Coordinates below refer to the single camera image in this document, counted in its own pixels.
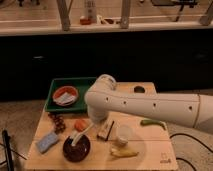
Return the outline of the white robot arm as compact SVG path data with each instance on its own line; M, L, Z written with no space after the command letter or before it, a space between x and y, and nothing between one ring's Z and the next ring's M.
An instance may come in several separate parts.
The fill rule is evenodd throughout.
M88 116L94 123L109 111L170 122L213 134L213 96L200 94L129 93L116 89L116 80L99 76L84 96Z

